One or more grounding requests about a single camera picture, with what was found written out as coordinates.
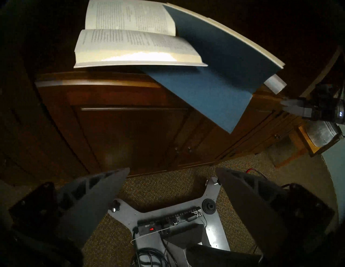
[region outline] wooden cabinet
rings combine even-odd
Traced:
[[[44,74],[36,86],[50,116],[90,173],[130,175],[214,164],[259,153],[301,119],[264,87],[231,134],[144,74]]]
[[[75,110],[101,169],[127,166],[132,175],[165,170],[161,160],[188,113],[187,108],[154,107]]]

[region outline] black rubber grommet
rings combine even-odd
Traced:
[[[210,198],[204,199],[201,207],[203,211],[208,215],[214,214],[216,212],[216,203]]]

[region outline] cable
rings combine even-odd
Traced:
[[[164,240],[163,240],[163,238],[162,238],[161,233],[159,233],[159,235],[160,235],[160,240],[162,241],[162,243],[163,243],[163,245],[164,245],[165,249],[166,249],[166,250],[167,250],[167,252],[170,254],[170,256],[171,256],[172,260],[174,261],[174,263],[175,263],[175,265],[176,265],[176,267],[178,267],[177,262],[176,262],[176,260],[175,260],[174,256],[171,254],[171,252],[170,252],[170,250],[168,249],[167,245],[164,243]]]
[[[253,168],[250,168],[250,169],[246,170],[246,173],[249,173],[250,171],[256,171],[257,173],[261,174],[266,180],[268,180],[267,177],[264,176],[264,175],[263,175],[261,172],[259,172],[258,170],[253,169]]]
[[[204,222],[203,222],[203,224],[205,225],[205,229],[206,229],[206,227],[207,227],[207,220],[206,220],[206,218],[205,218],[205,216],[201,213],[201,212],[199,212],[199,215],[201,215],[202,217],[204,217],[204,219],[205,219],[205,222],[206,222],[206,225],[204,224]]]
[[[198,215],[199,215],[199,217],[200,217],[200,221],[203,223],[203,225],[205,226],[205,229],[206,229],[206,224],[204,223],[204,221],[203,221],[203,220],[201,220],[201,216],[202,216],[202,214],[201,214],[201,213],[198,213]]]
[[[255,254],[257,248],[258,248],[258,245],[255,246],[254,251],[253,251],[252,254]]]
[[[144,262],[140,260],[140,257],[147,256],[149,257],[149,262]],[[159,262],[154,262],[152,260],[152,257],[155,257],[159,260]],[[159,266],[159,267],[169,267],[168,261],[165,259],[165,256],[162,254],[162,252],[153,249],[153,248],[142,248],[136,251],[135,255],[132,257],[131,261],[132,266],[141,267],[141,265],[149,265],[151,267],[153,266]]]
[[[144,237],[144,236],[148,236],[148,235],[151,235],[151,234],[154,234],[154,233],[158,233],[158,232],[160,232],[160,231],[163,231],[163,230],[166,230],[166,229],[169,229],[169,228],[172,228],[172,227],[174,227],[174,226],[176,226],[177,224],[175,224],[175,225],[173,225],[173,226],[170,226],[170,227],[167,227],[167,228],[164,228],[164,229],[162,229],[162,230],[159,230],[159,231],[155,231],[155,232],[152,232],[152,233],[149,233],[149,234],[146,234],[146,235],[143,235],[143,236],[139,236],[139,237],[137,237],[137,238],[134,238],[130,243],[133,245],[133,241],[134,240],[137,240],[137,239],[139,239],[139,238],[142,238],[142,237]]]

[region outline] brown carpet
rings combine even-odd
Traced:
[[[281,147],[272,147],[267,152],[237,158],[217,166],[238,171],[256,168],[278,185],[299,183],[337,210],[333,183],[322,157],[310,158],[305,155],[276,170],[272,158],[277,158],[280,149]],[[141,212],[199,198],[204,193],[206,179],[215,176],[214,171],[217,166],[129,178],[118,197]],[[254,240],[238,218],[223,189],[220,190],[217,198],[217,210],[230,249],[243,253],[251,251]],[[329,229],[336,227],[337,221],[336,213]],[[130,240],[130,231],[107,214],[83,248],[85,266],[129,266],[134,254]]]

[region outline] wooden furniture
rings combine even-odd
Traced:
[[[308,137],[307,133],[305,132],[304,126],[300,126],[299,128],[293,130],[290,134],[289,134],[289,138],[291,139],[292,143],[295,145],[295,147],[297,148],[297,151],[295,153],[293,153],[289,158],[287,158],[286,160],[278,163],[275,165],[275,168],[278,169],[280,167],[283,167],[285,165],[287,165],[288,163],[290,163],[291,161],[299,158],[300,156],[303,156],[304,154],[306,154],[308,152],[308,148],[312,151],[312,153],[316,153],[320,148],[316,147],[312,141],[310,140],[310,138]]]
[[[259,88],[229,134],[134,67],[74,71],[88,0],[9,2],[1,46],[1,179],[65,183],[118,166],[138,175],[215,164],[259,153],[301,125],[279,102],[309,90],[337,49],[306,2],[171,3],[277,56],[286,63],[278,75],[288,86],[278,96]]]
[[[140,175],[259,153],[302,123],[264,87],[231,134],[145,74],[43,74],[36,87],[90,173],[130,167]]]
[[[289,138],[291,139],[294,146],[297,148],[297,151],[286,160],[276,164],[276,169],[287,165],[291,161],[299,158],[300,156],[303,156],[306,153],[308,153],[310,157],[320,155],[340,140],[340,134],[337,134],[327,145],[318,147],[315,146],[313,142],[310,140],[305,129],[305,123],[303,123],[301,126],[295,128],[293,131],[290,132]]]

